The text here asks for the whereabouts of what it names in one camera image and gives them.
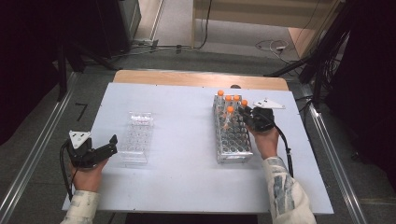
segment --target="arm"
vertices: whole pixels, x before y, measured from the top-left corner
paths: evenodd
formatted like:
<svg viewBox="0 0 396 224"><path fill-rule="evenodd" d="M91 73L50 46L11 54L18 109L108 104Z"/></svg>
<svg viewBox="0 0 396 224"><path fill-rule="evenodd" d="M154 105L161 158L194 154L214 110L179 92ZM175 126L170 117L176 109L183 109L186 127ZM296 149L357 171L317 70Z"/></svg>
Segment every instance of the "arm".
<svg viewBox="0 0 396 224"><path fill-rule="evenodd" d="M76 191L70 202L70 207L64 217L64 221L61 224L92 223L100 198L97 191L102 180L102 170L106 163L107 160L100 162L91 170L77 172L76 168L70 165L72 174L76 173L73 180Z"/></svg>
<svg viewBox="0 0 396 224"><path fill-rule="evenodd" d="M277 130L251 132L262 154L273 223L316 223L303 188L290 176L285 163L277 156Z"/></svg>

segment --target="sleeve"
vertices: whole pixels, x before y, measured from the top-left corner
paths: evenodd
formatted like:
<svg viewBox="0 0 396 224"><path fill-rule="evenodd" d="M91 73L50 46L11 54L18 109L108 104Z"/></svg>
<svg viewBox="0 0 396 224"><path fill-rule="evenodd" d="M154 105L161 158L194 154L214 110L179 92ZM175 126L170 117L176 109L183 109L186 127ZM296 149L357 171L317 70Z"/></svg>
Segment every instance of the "sleeve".
<svg viewBox="0 0 396 224"><path fill-rule="evenodd" d="M76 190L61 224L92 224L100 194Z"/></svg>
<svg viewBox="0 0 396 224"><path fill-rule="evenodd" d="M279 157L262 162L271 204L274 224L317 223L310 209L308 196L301 185L291 177Z"/></svg>

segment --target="white sleeve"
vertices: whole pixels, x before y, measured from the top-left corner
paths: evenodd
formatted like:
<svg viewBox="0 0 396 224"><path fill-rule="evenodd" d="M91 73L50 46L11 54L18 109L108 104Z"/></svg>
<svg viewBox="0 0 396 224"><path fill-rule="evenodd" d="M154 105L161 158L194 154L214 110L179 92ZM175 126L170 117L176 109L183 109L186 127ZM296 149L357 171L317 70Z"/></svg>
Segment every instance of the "white sleeve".
<svg viewBox="0 0 396 224"><path fill-rule="evenodd" d="M76 190L61 224L92 224L100 194Z"/></svg>
<svg viewBox="0 0 396 224"><path fill-rule="evenodd" d="M291 177L279 157L262 162L274 224L317 223L310 209L309 199L301 185Z"/></svg>

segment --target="white tabletop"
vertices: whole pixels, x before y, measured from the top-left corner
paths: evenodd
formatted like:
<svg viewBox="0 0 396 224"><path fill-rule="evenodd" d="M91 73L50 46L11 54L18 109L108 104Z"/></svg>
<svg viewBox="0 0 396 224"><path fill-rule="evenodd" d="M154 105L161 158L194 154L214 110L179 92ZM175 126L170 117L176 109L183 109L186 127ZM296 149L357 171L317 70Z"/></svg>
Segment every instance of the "white tabletop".
<svg viewBox="0 0 396 224"><path fill-rule="evenodd" d="M275 110L277 126L291 147L294 177L308 194L315 214L332 214L297 106L290 91L223 89L241 94L252 105L263 98L285 105ZM92 127L93 147L108 143L113 134L122 143L128 112L154 117L148 163L120 168L120 154L104 169L99 210L169 213L244 213L269 211L262 159L218 164L212 115L218 89L110 83ZM282 140L278 154L286 160ZM64 202L64 209L69 205Z"/></svg>

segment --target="gray floor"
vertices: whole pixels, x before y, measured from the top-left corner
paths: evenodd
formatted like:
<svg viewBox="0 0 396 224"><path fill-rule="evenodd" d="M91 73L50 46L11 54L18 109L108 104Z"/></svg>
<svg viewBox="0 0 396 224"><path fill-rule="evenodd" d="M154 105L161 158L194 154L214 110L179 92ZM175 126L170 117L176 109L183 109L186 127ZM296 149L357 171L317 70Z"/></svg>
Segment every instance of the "gray floor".
<svg viewBox="0 0 396 224"><path fill-rule="evenodd" d="M165 41L166 38L161 37L160 39L160 41ZM206 52L205 50L204 52L183 51L180 54L176 54L173 50L165 50L123 56L113 59L112 62L124 69L207 71L246 76L269 74L285 65L284 62L273 57L271 52L267 56L253 54L241 56L232 52L209 52L209 50ZM114 71L108 71L96 64L89 65L84 74L78 74L78 81L71 99L8 223L59 223L63 219L65 212L61 211L61 208L66 192L59 166L60 146L66 139L69 130L89 130L92 127L106 85L112 81L114 75ZM303 94L295 75L293 71L290 72L290 75L286 74L283 77L288 81L295 98L299 98ZM2 197L7 193L10 183L21 169L53 107L55 107L57 91L58 88L55 87L26 118L12 138L0 146L0 195ZM75 103L89 105L80 121L77 121L77 118L81 107ZM304 101L298 101L297 104L301 108L304 106ZM349 144L348 129L332 116L325 105L321 105L321 108L334 147L346 168L357 197L361 200L361 206L368 222L394 223L396 204L391 199L394 199L396 195L390 187L386 175L372 164L364 164L350 159L354 150ZM327 191L334 209L333 215L317 216L318 223L352 223L329 160L323 151L318 132L309 116L306 123L313 149L318 158L318 167L328 186ZM107 223L110 215L108 212L99 211L94 223ZM271 223L268 214L258 215L258 218L259 223ZM113 223L123 223L124 219L125 214L116 214Z"/></svg>

